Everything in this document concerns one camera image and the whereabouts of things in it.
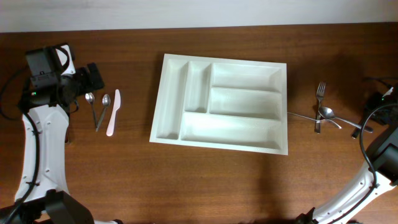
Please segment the small teaspoon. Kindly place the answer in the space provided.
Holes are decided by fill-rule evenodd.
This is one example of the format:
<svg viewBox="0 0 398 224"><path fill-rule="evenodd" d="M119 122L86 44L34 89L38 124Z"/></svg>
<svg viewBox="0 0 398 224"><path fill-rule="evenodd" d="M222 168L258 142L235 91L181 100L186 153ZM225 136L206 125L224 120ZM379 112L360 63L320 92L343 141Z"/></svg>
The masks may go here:
<svg viewBox="0 0 398 224"><path fill-rule="evenodd" d="M95 102L94 94L92 94L92 93L86 93L86 94L85 94L85 99L86 99L86 101L91 105L91 111L92 111L92 115L93 115L93 120L94 120L95 128L97 128L97 127L98 127L98 123L97 123L96 111L95 111L95 107L94 107L94 102Z"/></svg>
<svg viewBox="0 0 398 224"><path fill-rule="evenodd" d="M111 98L108 94L105 94L102 99L103 109L101 111L101 114L99 116L99 119L98 119L98 122L96 125L96 131L98 131L100 129L101 123L103 122L103 119L104 119L104 116L106 113L106 109L110 106L110 104L111 104Z"/></svg>

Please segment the large spoon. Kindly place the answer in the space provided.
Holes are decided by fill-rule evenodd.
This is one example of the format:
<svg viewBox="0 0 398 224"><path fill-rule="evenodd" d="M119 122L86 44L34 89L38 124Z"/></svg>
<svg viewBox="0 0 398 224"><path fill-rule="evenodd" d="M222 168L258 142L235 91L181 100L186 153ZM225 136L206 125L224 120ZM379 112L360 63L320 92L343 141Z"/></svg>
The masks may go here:
<svg viewBox="0 0 398 224"><path fill-rule="evenodd" d="M354 126L355 128L358 128L358 129L364 128L364 131L366 131L366 132L369 132L369 133L373 132L373 128L370 128L369 126L363 126L363 125L360 125L353 121L341 118L341 117L337 116L336 114L334 114L334 111L331 108L328 108L326 106L319 107L318 112L321 114L322 117L324 117L326 119L338 119L340 121L343 121L345 123L348 123L348 124Z"/></svg>
<svg viewBox="0 0 398 224"><path fill-rule="evenodd" d="M353 132L351 133L351 137L353 139L356 139L359 136L360 129L359 128L354 128Z"/></svg>

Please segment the metal fork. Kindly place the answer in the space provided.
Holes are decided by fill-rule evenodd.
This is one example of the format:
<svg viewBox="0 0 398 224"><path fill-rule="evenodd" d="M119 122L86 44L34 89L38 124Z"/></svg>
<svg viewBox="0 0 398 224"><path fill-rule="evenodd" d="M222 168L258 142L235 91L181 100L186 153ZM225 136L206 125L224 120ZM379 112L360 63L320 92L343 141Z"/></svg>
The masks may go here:
<svg viewBox="0 0 398 224"><path fill-rule="evenodd" d="M315 129L314 129L314 131L315 131L317 134L320 134L320 133L321 133L321 124L320 124L321 115L320 115L320 113L318 112L318 110L319 110L319 108L320 108L321 105L322 105L322 101L323 101L324 94L325 94L325 88L326 88L326 83L325 83L325 82L320 82L320 83L319 83L319 86L318 86L318 88L317 88L317 92L316 92L316 98L317 98L317 100L318 100L318 104L317 104L317 115L316 115L317 121L315 122Z"/></svg>
<svg viewBox="0 0 398 224"><path fill-rule="evenodd" d="M311 121L314 121L315 123L323 123L323 122L331 123L336 128L342 129L342 127L338 123L336 123L335 121L333 121L331 119L315 119L315 118L311 118L311 117L308 117L308 116L304 116L304 115L297 114L297 113L291 113L291 112L287 112L287 114L298 116L298 117L305 118L305 119L309 119Z"/></svg>

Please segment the metal tongs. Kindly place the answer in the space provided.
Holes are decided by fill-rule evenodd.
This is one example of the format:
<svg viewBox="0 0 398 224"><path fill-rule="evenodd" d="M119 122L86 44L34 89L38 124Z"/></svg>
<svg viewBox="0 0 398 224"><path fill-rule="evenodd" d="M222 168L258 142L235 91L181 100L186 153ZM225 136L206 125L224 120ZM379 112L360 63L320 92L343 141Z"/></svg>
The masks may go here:
<svg viewBox="0 0 398 224"><path fill-rule="evenodd" d="M65 135L65 144L70 144L70 133L67 132Z"/></svg>

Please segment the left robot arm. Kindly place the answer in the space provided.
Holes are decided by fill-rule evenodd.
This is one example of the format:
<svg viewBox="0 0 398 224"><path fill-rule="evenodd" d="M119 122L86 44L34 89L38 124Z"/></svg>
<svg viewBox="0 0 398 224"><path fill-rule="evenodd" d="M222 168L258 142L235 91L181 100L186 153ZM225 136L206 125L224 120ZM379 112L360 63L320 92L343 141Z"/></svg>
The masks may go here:
<svg viewBox="0 0 398 224"><path fill-rule="evenodd" d="M95 63L74 74L57 75L40 88L27 82L18 108L25 131L24 165L15 202L1 209L1 223L96 223L91 212L68 191L65 140L70 104L104 87Z"/></svg>

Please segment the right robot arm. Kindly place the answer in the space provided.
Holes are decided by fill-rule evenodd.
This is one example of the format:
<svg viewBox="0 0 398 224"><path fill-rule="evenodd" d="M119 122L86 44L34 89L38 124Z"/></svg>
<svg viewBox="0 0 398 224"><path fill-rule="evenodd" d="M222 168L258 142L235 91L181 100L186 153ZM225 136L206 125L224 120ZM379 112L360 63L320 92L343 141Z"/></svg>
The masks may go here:
<svg viewBox="0 0 398 224"><path fill-rule="evenodd" d="M365 148L364 125L380 116L388 119L388 128ZM358 137L364 163L354 179L331 200L300 214L295 223L348 223L367 204L397 187L397 90L384 95L381 104L368 113Z"/></svg>

